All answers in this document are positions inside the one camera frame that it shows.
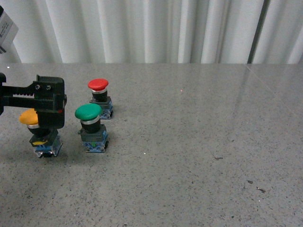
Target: white curtain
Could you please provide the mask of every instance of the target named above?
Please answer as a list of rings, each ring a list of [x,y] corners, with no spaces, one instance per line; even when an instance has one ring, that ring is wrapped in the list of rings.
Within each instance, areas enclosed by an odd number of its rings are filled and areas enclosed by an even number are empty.
[[[0,62],[247,63],[263,0],[0,0]],[[301,63],[303,1],[271,0],[252,63]]]

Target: button cap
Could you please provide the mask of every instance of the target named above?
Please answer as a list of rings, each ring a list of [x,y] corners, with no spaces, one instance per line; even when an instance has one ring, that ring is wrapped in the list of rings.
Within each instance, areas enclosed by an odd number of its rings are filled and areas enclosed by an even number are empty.
[[[93,79],[89,82],[88,87],[94,91],[102,91],[108,86],[106,79]]]
[[[36,125],[36,124],[38,124],[38,115],[36,113],[36,110],[29,109],[29,110],[24,111],[20,115],[19,121],[22,124],[27,124],[27,125]]]
[[[75,112],[75,117],[82,121],[88,121],[95,119],[101,111],[102,109],[99,105],[89,103],[80,106]]]

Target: gray countertop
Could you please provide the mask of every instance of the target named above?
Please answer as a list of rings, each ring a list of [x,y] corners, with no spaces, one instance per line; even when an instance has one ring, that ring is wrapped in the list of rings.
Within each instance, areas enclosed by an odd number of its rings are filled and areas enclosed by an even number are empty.
[[[0,226],[303,225],[303,65],[2,64],[5,85],[65,80],[63,146],[37,158],[23,108],[0,116]],[[76,108],[109,81],[104,154]]]

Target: granite surface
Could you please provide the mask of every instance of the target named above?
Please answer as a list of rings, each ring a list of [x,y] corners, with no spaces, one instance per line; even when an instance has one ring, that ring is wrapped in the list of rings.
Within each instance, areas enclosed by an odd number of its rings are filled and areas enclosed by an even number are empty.
[[[303,65],[10,64],[5,85],[65,80],[57,157],[23,108],[0,116],[1,227],[303,226]],[[76,108],[106,78],[114,117],[86,153]]]

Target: white device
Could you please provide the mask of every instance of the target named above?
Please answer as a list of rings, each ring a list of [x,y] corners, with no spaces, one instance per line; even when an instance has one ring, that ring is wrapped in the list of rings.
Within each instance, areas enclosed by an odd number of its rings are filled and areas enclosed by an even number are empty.
[[[18,31],[17,25],[0,6],[0,53],[5,53],[11,46]]]

